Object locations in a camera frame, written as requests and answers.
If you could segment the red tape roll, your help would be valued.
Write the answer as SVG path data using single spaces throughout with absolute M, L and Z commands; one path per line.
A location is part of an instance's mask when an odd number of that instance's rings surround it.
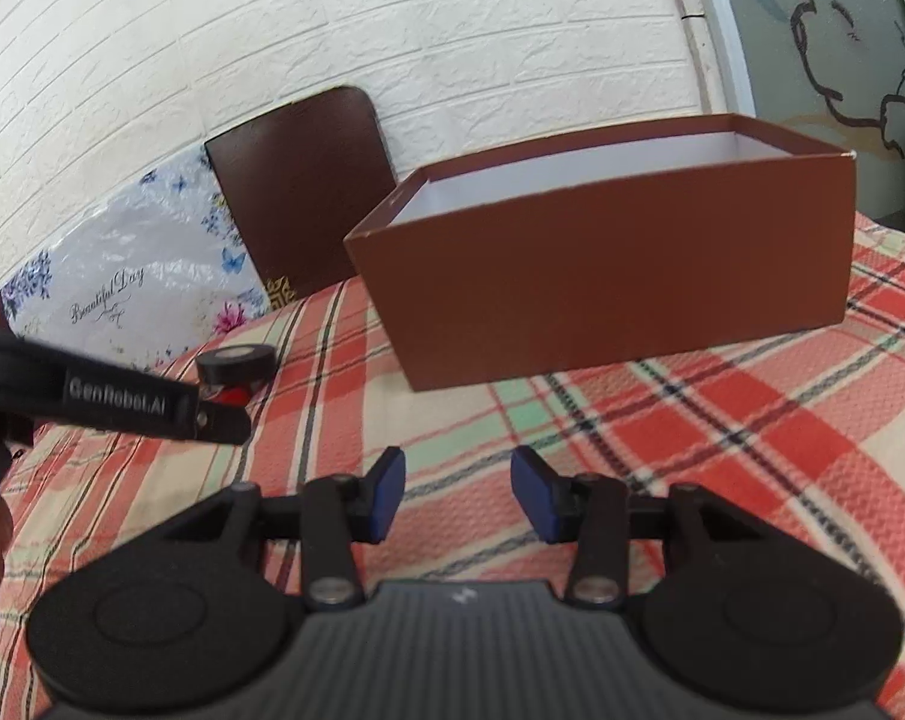
M 224 406 L 236 406 L 236 408 L 246 408 L 249 401 L 254 397 L 249 383 L 238 383 L 238 385 L 202 385 L 200 394 L 205 401 L 210 403 L 218 403 Z

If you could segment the black tape roll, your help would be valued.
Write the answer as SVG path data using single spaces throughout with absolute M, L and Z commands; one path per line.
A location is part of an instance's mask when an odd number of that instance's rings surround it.
M 236 344 L 203 351 L 196 358 L 203 387 L 256 390 L 277 371 L 277 351 L 270 344 Z

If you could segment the floral plastic pillow bag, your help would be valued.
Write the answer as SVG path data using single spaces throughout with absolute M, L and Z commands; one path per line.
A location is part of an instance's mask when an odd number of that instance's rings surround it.
M 145 371 L 270 310 L 202 145 L 39 250 L 0 298 L 16 335 Z

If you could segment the red plaid bed cloth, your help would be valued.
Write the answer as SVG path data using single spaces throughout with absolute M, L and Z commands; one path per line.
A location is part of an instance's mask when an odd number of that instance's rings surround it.
M 510 454 L 606 473 L 638 493 L 699 483 L 877 578 L 905 619 L 905 234 L 859 220 L 845 320 L 711 351 L 417 394 L 363 284 L 348 280 L 238 328 L 280 351 L 242 449 L 46 427 L 5 479 L 15 530 L 0 589 L 0 718 L 47 704 L 25 619 L 39 595 L 146 528 L 249 479 L 269 496 L 353 473 L 389 445 L 407 486 L 384 577 L 562 582 L 567 548 L 531 532 Z M 905 647 L 882 694 L 905 718 Z

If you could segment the brown cardboard shoe box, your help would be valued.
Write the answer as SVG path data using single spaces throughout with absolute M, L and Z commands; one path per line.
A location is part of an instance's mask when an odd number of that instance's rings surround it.
M 428 164 L 345 247 L 434 390 L 834 325 L 855 218 L 851 149 L 713 114 Z

